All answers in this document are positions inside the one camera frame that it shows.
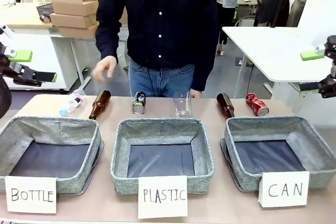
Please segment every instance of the black bin lining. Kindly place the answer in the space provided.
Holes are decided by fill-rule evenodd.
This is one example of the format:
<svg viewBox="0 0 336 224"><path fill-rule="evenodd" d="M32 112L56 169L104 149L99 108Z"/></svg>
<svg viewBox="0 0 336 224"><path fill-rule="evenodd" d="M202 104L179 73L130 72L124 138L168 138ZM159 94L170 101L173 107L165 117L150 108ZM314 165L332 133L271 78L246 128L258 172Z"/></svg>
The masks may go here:
<svg viewBox="0 0 336 224"><path fill-rule="evenodd" d="M79 172L89 146L32 141L10 176L71 178Z"/></svg>
<svg viewBox="0 0 336 224"><path fill-rule="evenodd" d="M305 171L286 140L235 142L244 169L251 174Z"/></svg>
<svg viewBox="0 0 336 224"><path fill-rule="evenodd" d="M194 176L191 144L131 145L127 178Z"/></svg>

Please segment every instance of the white paper label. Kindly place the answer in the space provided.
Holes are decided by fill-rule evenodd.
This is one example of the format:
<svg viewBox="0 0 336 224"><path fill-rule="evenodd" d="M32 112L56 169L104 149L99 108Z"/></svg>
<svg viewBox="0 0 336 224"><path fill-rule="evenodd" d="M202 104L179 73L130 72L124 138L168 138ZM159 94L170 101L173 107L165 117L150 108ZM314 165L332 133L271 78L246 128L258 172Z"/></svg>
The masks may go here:
<svg viewBox="0 0 336 224"><path fill-rule="evenodd" d="M138 218L188 216L187 177L140 177Z"/></svg>
<svg viewBox="0 0 336 224"><path fill-rule="evenodd" d="M56 213L56 178L6 176L7 211Z"/></svg>
<svg viewBox="0 0 336 224"><path fill-rule="evenodd" d="M309 172L263 173L259 184L262 207L290 207L307 204Z"/></svg>

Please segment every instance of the stacked cardboard boxes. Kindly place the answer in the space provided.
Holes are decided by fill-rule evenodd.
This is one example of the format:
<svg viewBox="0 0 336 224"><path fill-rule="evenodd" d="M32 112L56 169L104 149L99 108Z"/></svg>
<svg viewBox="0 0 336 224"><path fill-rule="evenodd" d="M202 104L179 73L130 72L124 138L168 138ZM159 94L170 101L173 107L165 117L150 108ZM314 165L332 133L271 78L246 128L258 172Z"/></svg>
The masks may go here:
<svg viewBox="0 0 336 224"><path fill-rule="evenodd" d="M62 36L78 39L93 39L98 23L97 0L51 0L54 8L50 15L54 26Z"/></svg>

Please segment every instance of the clear plastic bottle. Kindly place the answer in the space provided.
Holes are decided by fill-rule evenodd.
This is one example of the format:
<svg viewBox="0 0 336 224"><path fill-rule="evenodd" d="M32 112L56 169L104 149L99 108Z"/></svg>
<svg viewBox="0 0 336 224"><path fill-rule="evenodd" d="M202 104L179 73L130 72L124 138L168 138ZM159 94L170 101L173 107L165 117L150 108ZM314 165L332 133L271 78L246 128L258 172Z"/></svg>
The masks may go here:
<svg viewBox="0 0 336 224"><path fill-rule="evenodd" d="M85 93L83 89L76 89L69 95L67 104L59 110L61 116L67 116L70 112L75 110L83 101Z"/></svg>

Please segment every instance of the beer bottle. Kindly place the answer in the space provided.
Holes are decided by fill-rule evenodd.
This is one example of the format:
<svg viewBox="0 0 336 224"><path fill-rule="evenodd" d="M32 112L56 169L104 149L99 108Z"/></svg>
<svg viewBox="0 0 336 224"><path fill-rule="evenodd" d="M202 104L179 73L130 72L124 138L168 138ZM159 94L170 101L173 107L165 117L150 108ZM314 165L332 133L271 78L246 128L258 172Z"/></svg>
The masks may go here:
<svg viewBox="0 0 336 224"><path fill-rule="evenodd" d="M220 93L217 96L219 109L223 116L233 118L235 116L235 108L233 107L229 96L226 93Z"/></svg>
<svg viewBox="0 0 336 224"><path fill-rule="evenodd" d="M99 116L100 113L102 113L105 108L107 107L107 104L109 104L111 98L111 93L108 90L102 90L100 91L99 95L96 97L95 101L92 105L92 111L89 116L89 119L95 120L97 116Z"/></svg>

